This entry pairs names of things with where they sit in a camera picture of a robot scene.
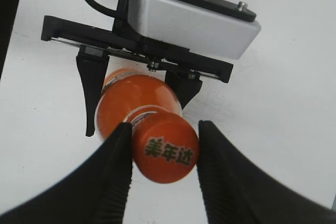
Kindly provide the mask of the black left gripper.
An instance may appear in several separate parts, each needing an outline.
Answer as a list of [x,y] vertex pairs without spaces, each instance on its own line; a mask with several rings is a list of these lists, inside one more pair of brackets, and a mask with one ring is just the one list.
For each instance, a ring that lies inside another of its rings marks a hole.
[[[208,57],[189,49],[147,38],[128,23],[129,0],[118,0],[117,8],[107,8],[95,0],[84,0],[91,8],[114,19],[110,30],[45,16],[41,39],[80,47],[76,56],[85,106],[86,136],[95,133],[95,113],[112,56],[141,62],[152,71],[165,70],[165,83],[174,91],[181,108],[200,92],[200,76],[227,83],[233,70],[232,59]],[[246,22],[256,21],[256,14],[245,2],[225,0],[178,0]]]

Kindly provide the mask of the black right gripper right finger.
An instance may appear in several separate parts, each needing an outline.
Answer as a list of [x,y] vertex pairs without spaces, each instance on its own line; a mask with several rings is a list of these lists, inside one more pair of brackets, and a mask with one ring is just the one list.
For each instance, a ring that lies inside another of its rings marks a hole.
[[335,211],[294,192],[199,121],[197,173],[208,223],[335,223]]

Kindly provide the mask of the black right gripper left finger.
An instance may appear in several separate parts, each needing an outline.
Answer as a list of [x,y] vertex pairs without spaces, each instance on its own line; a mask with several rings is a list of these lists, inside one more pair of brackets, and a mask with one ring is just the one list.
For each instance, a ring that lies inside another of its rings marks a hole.
[[122,223],[132,177],[132,126],[120,123],[77,169],[1,215],[1,223]]

